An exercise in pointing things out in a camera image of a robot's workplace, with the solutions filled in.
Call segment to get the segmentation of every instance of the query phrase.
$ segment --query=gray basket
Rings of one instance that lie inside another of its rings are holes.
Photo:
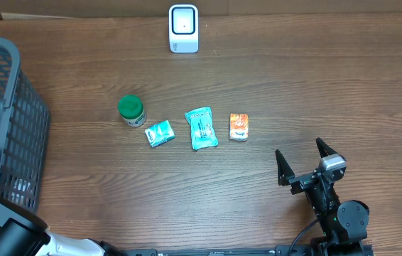
[[[0,38],[0,197],[35,213],[50,114],[20,69],[16,46]]]

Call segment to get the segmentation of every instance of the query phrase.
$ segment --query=teal packet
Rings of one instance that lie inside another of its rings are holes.
[[[185,113],[185,118],[190,124],[194,150],[218,145],[218,139],[215,136],[212,125],[212,110],[210,107],[201,107]]]
[[[170,122],[168,120],[155,124],[145,131],[147,140],[152,147],[162,145],[165,142],[175,138],[173,129],[171,129]]]

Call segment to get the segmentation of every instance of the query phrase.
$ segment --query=orange and white package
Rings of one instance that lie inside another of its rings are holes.
[[[229,139],[245,142],[249,137],[249,116],[231,114],[229,116]]]

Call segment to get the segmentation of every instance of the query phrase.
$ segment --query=wooden table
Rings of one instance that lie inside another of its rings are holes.
[[[274,151],[304,174],[322,137],[348,159],[340,199],[371,209],[366,243],[402,255],[402,14],[200,20],[187,55],[169,51],[166,18],[0,21],[52,112],[51,230],[122,248],[288,244],[314,215],[278,187]],[[121,120],[126,94],[143,100],[143,127]],[[195,152],[184,112],[207,105],[219,146]],[[249,114],[248,142],[228,140],[231,112]],[[144,129],[166,119],[176,139],[150,148]]]

